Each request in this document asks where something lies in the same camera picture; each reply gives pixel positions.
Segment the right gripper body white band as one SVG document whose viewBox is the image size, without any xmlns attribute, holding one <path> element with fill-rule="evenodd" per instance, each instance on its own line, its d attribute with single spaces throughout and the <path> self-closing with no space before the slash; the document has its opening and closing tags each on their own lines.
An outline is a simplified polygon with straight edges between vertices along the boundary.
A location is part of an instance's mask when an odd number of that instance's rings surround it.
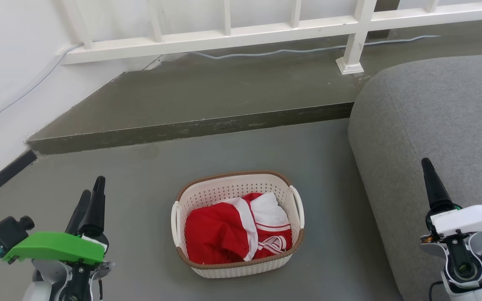
<svg viewBox="0 0 482 301">
<path fill-rule="evenodd" d="M 430 235 L 436 239 L 475 232 L 482 232 L 482 204 L 438 204 L 430 210 Z"/>
</svg>

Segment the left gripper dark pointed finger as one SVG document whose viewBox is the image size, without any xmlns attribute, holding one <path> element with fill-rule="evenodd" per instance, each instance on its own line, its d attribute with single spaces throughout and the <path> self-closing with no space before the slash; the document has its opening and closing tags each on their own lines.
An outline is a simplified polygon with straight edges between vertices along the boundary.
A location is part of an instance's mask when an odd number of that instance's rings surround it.
<svg viewBox="0 0 482 301">
<path fill-rule="evenodd" d="M 104 176 L 98 176 L 90 192 L 88 206 L 82 218 L 78 234 L 88 237 L 101 243 L 108 240 L 104 234 L 105 230 L 105 184 Z"/>
<path fill-rule="evenodd" d="M 76 235 L 80 228 L 80 223 L 87 213 L 87 209 L 90 203 L 91 192 L 89 190 L 84 190 L 82 196 L 74 209 L 71 219 L 65 229 L 67 234 Z"/>
</svg>

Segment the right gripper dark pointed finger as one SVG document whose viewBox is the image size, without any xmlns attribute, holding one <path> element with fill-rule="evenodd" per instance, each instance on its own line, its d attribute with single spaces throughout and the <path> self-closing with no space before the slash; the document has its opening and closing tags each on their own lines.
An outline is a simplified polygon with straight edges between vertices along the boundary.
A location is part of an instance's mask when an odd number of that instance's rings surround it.
<svg viewBox="0 0 482 301">
<path fill-rule="evenodd" d="M 452 202 L 445 186 L 443 185 L 436 169 L 429 158 L 421 160 L 423 179 L 425 182 L 430 214 L 439 214 L 450 210 L 459 209 L 459 205 Z"/>
</svg>

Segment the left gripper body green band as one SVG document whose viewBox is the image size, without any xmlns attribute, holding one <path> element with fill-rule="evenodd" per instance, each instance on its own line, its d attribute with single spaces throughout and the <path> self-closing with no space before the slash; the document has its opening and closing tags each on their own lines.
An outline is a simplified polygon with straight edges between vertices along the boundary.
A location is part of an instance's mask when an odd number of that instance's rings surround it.
<svg viewBox="0 0 482 301">
<path fill-rule="evenodd" d="M 105 248 L 90 239 L 63 232 L 38 231 L 6 253 L 3 261 L 11 264 L 24 259 L 55 260 L 96 265 L 105 258 Z"/>
</svg>

